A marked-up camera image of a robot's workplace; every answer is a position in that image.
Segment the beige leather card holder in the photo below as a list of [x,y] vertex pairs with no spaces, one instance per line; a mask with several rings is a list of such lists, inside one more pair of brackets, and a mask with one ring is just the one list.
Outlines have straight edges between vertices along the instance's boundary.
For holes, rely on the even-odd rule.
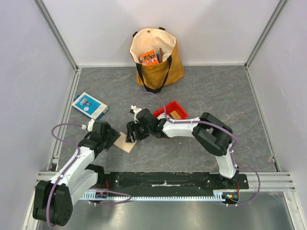
[[123,132],[120,132],[119,134],[120,134],[119,138],[114,142],[113,145],[123,150],[126,153],[130,153],[134,148],[134,146],[136,145],[136,142],[134,143],[126,142],[127,135]]

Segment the red plastic bin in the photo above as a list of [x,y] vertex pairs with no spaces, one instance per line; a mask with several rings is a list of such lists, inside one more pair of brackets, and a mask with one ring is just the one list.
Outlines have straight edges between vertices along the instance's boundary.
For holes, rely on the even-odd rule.
[[158,109],[153,113],[153,115],[157,118],[165,118],[164,109],[166,110],[166,116],[168,119],[180,120],[188,117],[187,112],[176,100],[168,103],[165,107]]

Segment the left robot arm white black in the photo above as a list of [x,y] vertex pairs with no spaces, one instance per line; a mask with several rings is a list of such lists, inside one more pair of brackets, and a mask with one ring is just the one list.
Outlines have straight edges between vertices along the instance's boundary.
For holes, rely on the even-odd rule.
[[107,151],[120,137],[120,133],[106,121],[91,119],[79,125],[87,134],[78,143],[73,156],[49,180],[41,180],[35,187],[32,217],[44,221],[49,227],[64,226],[73,207],[90,187],[101,188],[106,182],[101,166],[92,162]]

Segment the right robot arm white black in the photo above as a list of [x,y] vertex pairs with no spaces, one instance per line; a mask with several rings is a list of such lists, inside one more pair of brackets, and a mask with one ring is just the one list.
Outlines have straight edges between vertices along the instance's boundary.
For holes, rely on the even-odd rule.
[[233,156],[237,139],[230,127],[210,113],[194,119],[172,119],[166,115],[154,116],[148,109],[133,106],[134,120],[127,123],[127,143],[143,140],[150,135],[156,138],[191,137],[215,156],[219,167],[220,184],[232,188],[237,183],[239,168]]

